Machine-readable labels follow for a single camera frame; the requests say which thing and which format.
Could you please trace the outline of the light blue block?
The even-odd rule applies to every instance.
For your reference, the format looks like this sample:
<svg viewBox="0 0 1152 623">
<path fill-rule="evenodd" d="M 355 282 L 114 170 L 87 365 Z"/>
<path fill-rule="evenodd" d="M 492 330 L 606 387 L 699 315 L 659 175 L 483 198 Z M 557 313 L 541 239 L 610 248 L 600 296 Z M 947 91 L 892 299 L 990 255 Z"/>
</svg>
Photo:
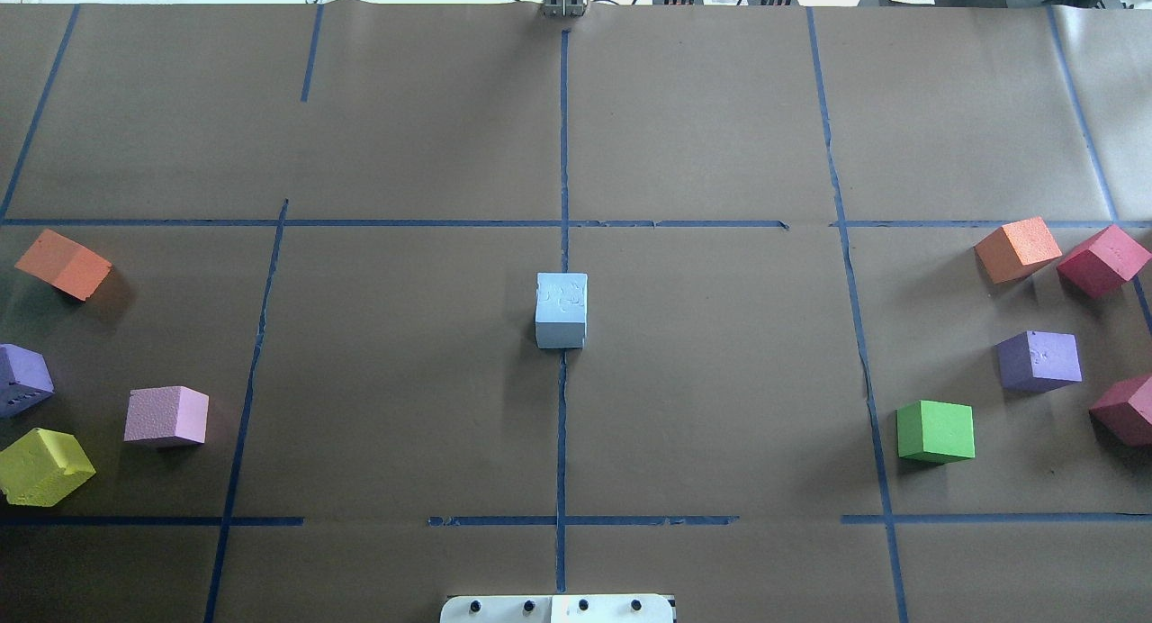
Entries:
<svg viewBox="0 0 1152 623">
<path fill-rule="evenodd" d="M 536 324 L 588 324 L 588 281 L 584 273 L 536 274 Z"/>
</svg>

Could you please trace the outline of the purple foam block right side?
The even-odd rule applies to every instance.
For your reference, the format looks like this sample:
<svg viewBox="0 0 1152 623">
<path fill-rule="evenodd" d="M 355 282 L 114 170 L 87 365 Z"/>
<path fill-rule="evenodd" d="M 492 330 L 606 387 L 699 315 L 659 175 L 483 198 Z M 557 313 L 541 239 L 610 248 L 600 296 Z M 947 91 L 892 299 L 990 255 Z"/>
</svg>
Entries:
<svg viewBox="0 0 1152 623">
<path fill-rule="evenodd" d="M 1047 393 L 1083 381 L 1074 333 L 1022 331 L 994 351 L 1005 390 Z"/>
</svg>

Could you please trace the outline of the pink foam block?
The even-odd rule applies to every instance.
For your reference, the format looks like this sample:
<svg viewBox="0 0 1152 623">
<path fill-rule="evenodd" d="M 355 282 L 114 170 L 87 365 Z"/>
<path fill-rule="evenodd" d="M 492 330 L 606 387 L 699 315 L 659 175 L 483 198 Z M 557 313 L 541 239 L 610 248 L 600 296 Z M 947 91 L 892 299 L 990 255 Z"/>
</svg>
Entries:
<svg viewBox="0 0 1152 623">
<path fill-rule="evenodd" d="M 129 392 L 122 439 L 129 445 L 202 445 L 207 433 L 210 397 L 189 386 L 156 386 Z"/>
</svg>

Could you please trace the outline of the purple foam block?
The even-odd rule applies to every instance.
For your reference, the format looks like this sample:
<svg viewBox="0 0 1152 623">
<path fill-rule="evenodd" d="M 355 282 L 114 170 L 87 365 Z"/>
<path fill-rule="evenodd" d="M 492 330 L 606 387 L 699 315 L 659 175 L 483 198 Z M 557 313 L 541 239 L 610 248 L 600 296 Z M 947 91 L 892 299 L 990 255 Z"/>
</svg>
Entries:
<svg viewBox="0 0 1152 623">
<path fill-rule="evenodd" d="M 55 393 L 45 357 L 32 349 L 1 344 L 1 418 L 12 418 Z"/>
<path fill-rule="evenodd" d="M 994 351 L 1005 390 L 1047 393 L 1083 381 L 1074 333 L 1022 331 Z"/>
</svg>

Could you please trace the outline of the orange foam block left side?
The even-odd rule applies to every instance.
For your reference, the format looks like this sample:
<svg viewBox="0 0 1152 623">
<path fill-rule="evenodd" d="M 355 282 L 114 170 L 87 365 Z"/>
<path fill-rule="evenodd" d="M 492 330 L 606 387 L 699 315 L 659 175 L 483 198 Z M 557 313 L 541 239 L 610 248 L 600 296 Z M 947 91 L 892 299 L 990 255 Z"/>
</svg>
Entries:
<svg viewBox="0 0 1152 623">
<path fill-rule="evenodd" d="M 106 258 L 50 229 L 41 230 L 13 266 L 79 302 L 86 302 L 113 269 Z"/>
</svg>

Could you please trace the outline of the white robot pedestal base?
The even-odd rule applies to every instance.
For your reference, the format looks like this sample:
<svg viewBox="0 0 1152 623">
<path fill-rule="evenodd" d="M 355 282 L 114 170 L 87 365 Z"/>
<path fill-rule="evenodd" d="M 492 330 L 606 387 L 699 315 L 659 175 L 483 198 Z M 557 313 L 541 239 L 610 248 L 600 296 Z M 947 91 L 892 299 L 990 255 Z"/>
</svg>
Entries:
<svg viewBox="0 0 1152 623">
<path fill-rule="evenodd" d="M 674 599 L 655 593 L 457 595 L 440 622 L 676 622 Z"/>
</svg>

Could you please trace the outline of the red foam block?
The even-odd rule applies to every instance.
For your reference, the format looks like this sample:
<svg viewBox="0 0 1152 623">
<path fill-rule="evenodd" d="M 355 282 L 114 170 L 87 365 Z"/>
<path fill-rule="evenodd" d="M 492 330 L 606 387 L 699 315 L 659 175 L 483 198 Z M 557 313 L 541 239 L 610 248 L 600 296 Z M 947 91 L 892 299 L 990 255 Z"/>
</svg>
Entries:
<svg viewBox="0 0 1152 623">
<path fill-rule="evenodd" d="M 1058 263 L 1058 274 L 1090 298 L 1099 299 L 1132 281 L 1149 259 L 1149 249 L 1111 225 L 1073 248 Z"/>
<path fill-rule="evenodd" d="M 1151 445 L 1151 374 L 1124 378 L 1090 407 L 1089 415 L 1129 447 Z"/>
</svg>

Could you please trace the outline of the purple foam block left side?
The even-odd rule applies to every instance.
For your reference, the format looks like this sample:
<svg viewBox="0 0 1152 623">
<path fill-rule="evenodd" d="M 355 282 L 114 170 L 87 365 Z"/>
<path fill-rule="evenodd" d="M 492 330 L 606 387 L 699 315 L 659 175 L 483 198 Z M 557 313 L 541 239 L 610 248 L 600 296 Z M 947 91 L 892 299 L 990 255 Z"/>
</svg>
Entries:
<svg viewBox="0 0 1152 623">
<path fill-rule="evenodd" d="M 32 349 L 1 344 L 1 418 L 12 418 L 55 393 L 45 357 Z"/>
</svg>

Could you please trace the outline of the green foam block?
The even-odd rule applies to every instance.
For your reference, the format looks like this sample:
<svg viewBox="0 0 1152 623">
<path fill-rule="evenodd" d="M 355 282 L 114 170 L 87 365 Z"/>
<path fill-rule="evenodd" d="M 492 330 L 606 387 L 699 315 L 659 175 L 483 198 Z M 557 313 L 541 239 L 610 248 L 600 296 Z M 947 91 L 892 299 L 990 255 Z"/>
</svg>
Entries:
<svg viewBox="0 0 1152 623">
<path fill-rule="evenodd" d="M 943 465 L 977 455 L 973 409 L 967 404 L 922 398 L 900 407 L 895 424 L 902 459 Z"/>
</svg>

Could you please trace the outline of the yellow foam block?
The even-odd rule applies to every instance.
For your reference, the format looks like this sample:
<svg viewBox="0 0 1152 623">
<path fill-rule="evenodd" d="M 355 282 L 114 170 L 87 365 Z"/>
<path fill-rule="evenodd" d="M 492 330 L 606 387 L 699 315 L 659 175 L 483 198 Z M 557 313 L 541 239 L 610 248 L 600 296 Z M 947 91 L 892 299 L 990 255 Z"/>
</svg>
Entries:
<svg viewBox="0 0 1152 623">
<path fill-rule="evenodd" d="M 77 438 L 32 428 L 1 451 L 1 488 L 8 504 L 54 507 L 97 474 Z"/>
</svg>

